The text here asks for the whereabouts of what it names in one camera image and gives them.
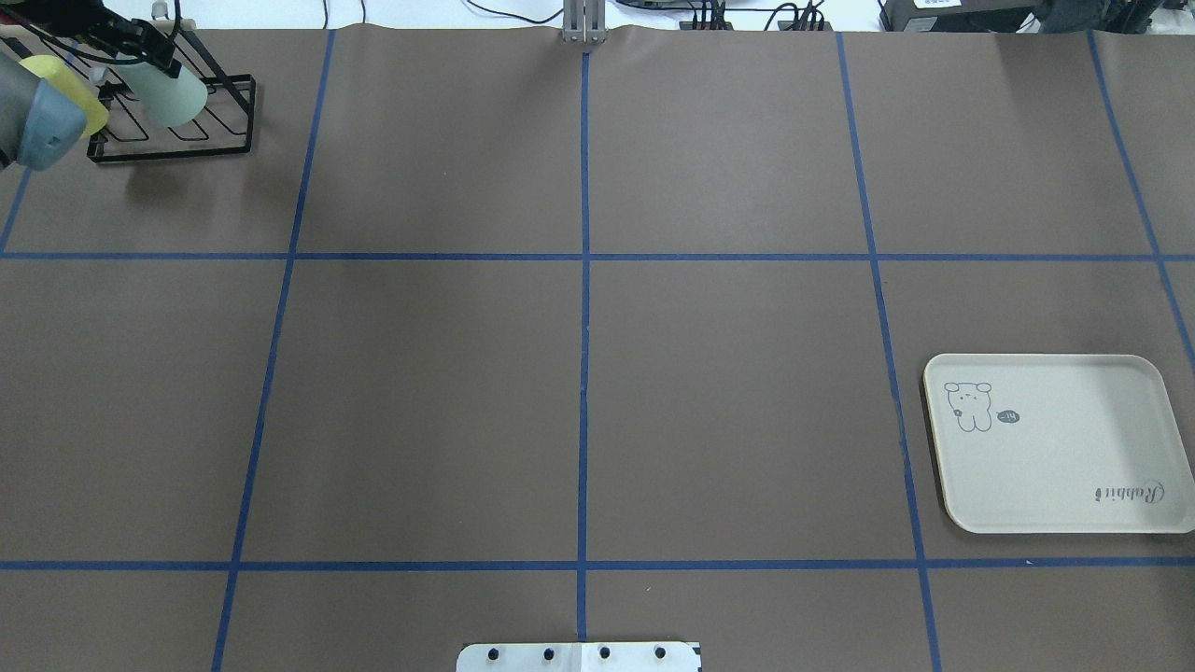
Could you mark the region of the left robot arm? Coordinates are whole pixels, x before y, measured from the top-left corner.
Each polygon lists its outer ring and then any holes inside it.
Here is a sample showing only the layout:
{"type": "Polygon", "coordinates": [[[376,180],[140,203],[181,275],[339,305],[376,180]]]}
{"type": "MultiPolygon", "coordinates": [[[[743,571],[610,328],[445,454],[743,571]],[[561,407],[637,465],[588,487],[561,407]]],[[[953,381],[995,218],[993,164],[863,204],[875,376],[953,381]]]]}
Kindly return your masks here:
{"type": "Polygon", "coordinates": [[[184,28],[179,1],[155,1],[151,19],[125,18],[103,1],[5,1],[5,169],[17,164],[44,171],[103,127],[94,115],[100,106],[94,94],[54,84],[51,73],[63,69],[65,60],[35,68],[35,53],[11,28],[120,74],[140,68],[171,81],[182,77],[174,56],[184,28]]]}

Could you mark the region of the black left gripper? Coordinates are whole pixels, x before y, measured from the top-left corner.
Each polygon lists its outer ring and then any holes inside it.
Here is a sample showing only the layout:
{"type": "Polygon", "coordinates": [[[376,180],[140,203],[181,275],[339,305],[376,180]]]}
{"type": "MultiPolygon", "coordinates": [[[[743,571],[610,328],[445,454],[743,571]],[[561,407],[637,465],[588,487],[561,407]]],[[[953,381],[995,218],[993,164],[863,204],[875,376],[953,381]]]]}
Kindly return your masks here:
{"type": "Polygon", "coordinates": [[[152,65],[166,77],[179,77],[176,31],[163,33],[151,22],[123,19],[102,1],[1,1],[4,13],[55,37],[103,38],[112,65],[152,65]]]}

